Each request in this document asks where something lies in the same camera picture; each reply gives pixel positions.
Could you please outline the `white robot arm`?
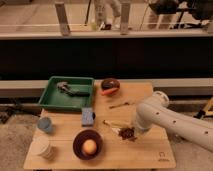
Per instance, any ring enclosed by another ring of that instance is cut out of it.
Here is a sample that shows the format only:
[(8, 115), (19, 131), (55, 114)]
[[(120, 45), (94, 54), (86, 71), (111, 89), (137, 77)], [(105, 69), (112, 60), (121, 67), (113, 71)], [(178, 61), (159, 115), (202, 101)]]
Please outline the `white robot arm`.
[(139, 133), (145, 133), (155, 124), (213, 152), (213, 123), (177, 113), (168, 105), (164, 92), (153, 92), (136, 105), (133, 126)]

